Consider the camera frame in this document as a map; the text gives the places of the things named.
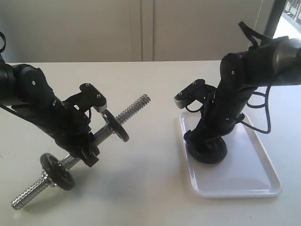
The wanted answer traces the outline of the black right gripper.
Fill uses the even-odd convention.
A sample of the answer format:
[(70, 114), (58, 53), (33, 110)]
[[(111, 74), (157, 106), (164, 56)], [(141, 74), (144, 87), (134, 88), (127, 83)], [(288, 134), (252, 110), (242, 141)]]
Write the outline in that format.
[(196, 128), (184, 134), (185, 142), (203, 143), (229, 134), (255, 90), (255, 86), (248, 85), (237, 89), (218, 85), (214, 101), (205, 107)]

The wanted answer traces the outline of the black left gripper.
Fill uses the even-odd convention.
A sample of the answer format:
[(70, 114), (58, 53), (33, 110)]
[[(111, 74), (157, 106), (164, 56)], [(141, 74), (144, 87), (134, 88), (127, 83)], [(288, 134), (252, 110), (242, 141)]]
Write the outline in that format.
[(88, 167), (98, 161), (99, 149), (95, 136), (90, 132), (91, 111), (88, 115), (69, 103), (52, 100), (46, 111), (44, 132), (53, 138), (58, 146), (70, 153), (77, 153)]

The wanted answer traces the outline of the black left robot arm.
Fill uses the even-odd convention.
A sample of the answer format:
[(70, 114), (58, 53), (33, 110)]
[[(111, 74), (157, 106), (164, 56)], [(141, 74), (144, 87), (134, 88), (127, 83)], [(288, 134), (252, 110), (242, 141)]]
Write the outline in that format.
[(99, 149), (89, 126), (96, 105), (91, 85), (61, 101), (48, 85), (40, 68), (28, 64), (0, 65), (0, 106), (32, 123), (87, 166), (98, 162)]

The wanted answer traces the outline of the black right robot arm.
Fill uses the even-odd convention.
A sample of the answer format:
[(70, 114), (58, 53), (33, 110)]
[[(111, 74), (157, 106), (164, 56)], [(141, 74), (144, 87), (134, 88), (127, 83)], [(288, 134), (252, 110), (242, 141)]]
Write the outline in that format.
[(238, 123), (244, 122), (243, 108), (250, 97), (258, 94), (259, 87), (266, 87), (266, 108), (273, 86), (296, 86), (301, 83), (301, 41), (280, 37), (268, 45), (251, 47), (248, 51), (227, 54), (220, 63), (220, 81), (217, 87), (204, 79), (197, 79), (177, 96), (186, 108), (199, 101), (201, 118), (184, 140), (204, 144), (229, 134)]

